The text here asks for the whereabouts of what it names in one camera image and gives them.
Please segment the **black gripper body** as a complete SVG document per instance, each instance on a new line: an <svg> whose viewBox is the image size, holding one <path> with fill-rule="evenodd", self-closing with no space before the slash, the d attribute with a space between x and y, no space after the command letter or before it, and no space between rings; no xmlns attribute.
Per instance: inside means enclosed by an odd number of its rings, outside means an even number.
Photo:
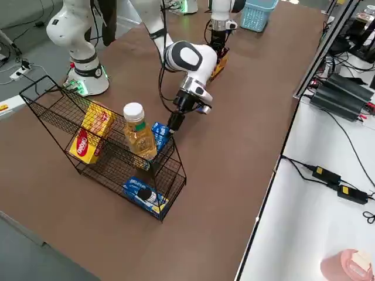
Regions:
<svg viewBox="0 0 375 281"><path fill-rule="evenodd" d="M173 104L176 106L174 113L187 114L196 110L199 105L199 99L191 93L179 90L173 100Z"/></svg>
<svg viewBox="0 0 375 281"><path fill-rule="evenodd" d="M211 30L210 46L212 49L224 49L226 41L229 38L230 31L228 30Z"/></svg>

